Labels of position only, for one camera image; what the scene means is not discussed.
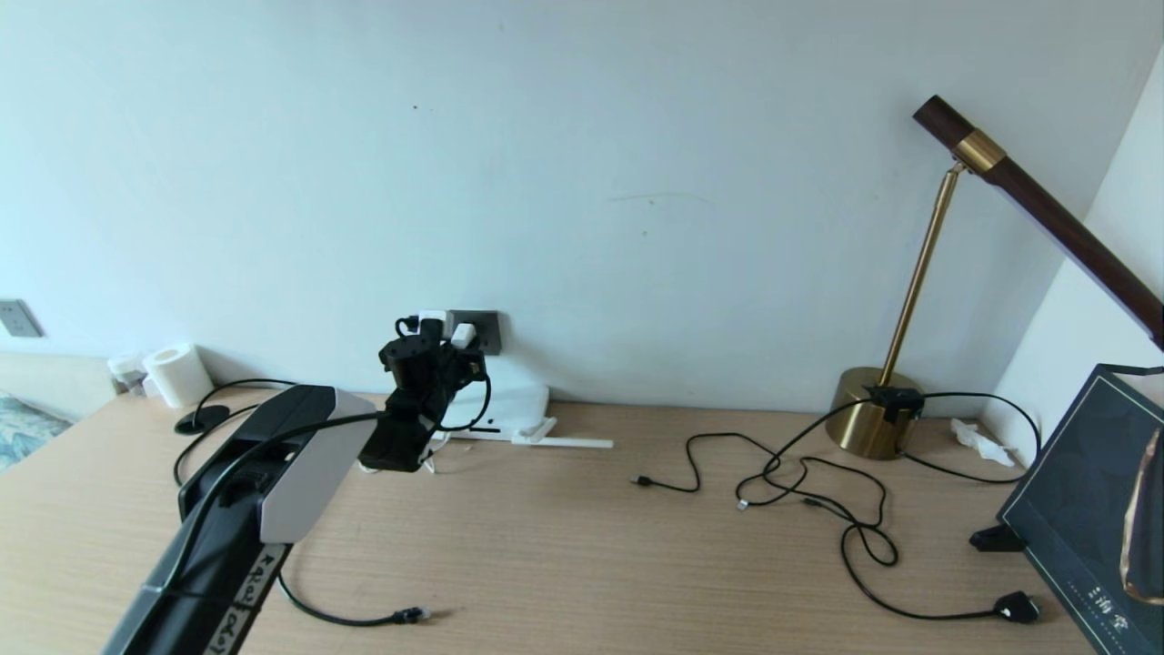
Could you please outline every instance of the black circular base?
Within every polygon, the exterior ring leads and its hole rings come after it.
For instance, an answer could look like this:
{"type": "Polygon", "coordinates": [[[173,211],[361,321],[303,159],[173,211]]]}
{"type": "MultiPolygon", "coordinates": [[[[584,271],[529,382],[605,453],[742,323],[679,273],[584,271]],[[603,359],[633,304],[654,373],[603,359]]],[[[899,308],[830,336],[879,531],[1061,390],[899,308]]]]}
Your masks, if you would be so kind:
{"type": "Polygon", "coordinates": [[[173,425],[173,432],[179,435],[200,435],[226,421],[229,415],[230,408],[225,405],[207,405],[198,411],[197,423],[191,422],[194,418],[194,413],[191,412],[173,425]]]}

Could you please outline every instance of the desk surface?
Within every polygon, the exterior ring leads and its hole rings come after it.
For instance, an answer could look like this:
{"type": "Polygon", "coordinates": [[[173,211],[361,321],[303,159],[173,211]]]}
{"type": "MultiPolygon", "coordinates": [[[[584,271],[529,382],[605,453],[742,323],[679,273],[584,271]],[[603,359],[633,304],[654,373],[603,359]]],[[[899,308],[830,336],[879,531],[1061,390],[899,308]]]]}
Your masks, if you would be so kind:
{"type": "MultiPolygon", "coordinates": [[[[265,394],[223,396],[242,407],[265,394]]],[[[551,410],[555,435],[613,439],[615,449],[454,442],[436,456],[436,476],[353,469],[284,568],[304,600],[333,613],[430,605],[438,618],[326,625],[276,589],[243,653],[1091,653],[1022,555],[979,554],[966,543],[994,524],[1009,486],[858,460],[823,432],[790,451],[856,465],[889,487],[887,527],[901,564],[881,569],[850,546],[883,598],[967,612],[1021,589],[1044,607],[1034,626],[909,620],[873,605],[849,579],[838,553],[844,524],[831,514],[796,501],[736,511],[732,489],[761,463],[743,442],[696,446],[700,494],[627,483],[645,474],[688,484],[683,441],[691,434],[734,430],[778,447],[811,417],[551,410]]],[[[0,476],[0,650],[79,654],[105,643],[177,528],[170,465],[187,439],[170,428],[179,414],[122,397],[0,476]]],[[[197,451],[186,475],[227,433],[197,451]]],[[[913,450],[1006,474],[952,446],[936,425],[920,427],[913,450]]],[[[851,475],[821,468],[805,489],[835,496],[858,517],[875,513],[875,487],[851,475]]]]}

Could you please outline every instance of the cable clip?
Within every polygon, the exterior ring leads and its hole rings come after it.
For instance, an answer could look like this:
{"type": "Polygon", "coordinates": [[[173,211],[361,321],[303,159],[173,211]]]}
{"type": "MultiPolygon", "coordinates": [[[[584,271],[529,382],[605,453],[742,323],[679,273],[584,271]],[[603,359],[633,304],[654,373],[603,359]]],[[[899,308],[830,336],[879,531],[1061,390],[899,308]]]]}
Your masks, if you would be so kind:
{"type": "Polygon", "coordinates": [[[906,413],[906,420],[913,421],[922,414],[925,397],[917,390],[902,387],[865,387],[873,405],[885,408],[885,422],[897,423],[897,415],[906,413]]]}

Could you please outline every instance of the wall outlet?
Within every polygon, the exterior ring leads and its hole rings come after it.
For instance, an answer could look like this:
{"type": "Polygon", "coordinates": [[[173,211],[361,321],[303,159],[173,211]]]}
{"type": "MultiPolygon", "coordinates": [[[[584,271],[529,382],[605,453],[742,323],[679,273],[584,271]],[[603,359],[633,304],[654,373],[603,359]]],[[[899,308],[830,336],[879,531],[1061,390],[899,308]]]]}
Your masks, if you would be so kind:
{"type": "Polygon", "coordinates": [[[43,337],[22,300],[0,300],[0,321],[13,337],[43,337]]]}
{"type": "Polygon", "coordinates": [[[496,311],[469,311],[453,308],[448,312],[450,329],[456,330],[456,326],[462,322],[471,322],[477,330],[477,342],[481,353],[484,355],[502,354],[502,326],[496,311]]]}

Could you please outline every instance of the brass lamp base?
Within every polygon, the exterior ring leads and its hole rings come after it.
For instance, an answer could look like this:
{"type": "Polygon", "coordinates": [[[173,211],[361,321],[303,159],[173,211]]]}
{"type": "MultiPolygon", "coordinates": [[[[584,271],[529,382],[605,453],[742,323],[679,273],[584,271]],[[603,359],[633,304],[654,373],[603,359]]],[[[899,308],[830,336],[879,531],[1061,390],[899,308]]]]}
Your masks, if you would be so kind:
{"type": "MultiPolygon", "coordinates": [[[[837,384],[837,396],[832,399],[836,410],[847,403],[870,398],[865,387],[875,386],[881,378],[881,370],[874,366],[850,369],[840,376],[837,384]]],[[[889,385],[921,391],[917,383],[894,373],[889,385]]],[[[894,460],[897,451],[904,450],[913,434],[915,421],[901,420],[896,423],[885,421],[885,410],[865,403],[837,414],[824,423],[829,437],[840,448],[853,455],[870,460],[894,460]]]]}

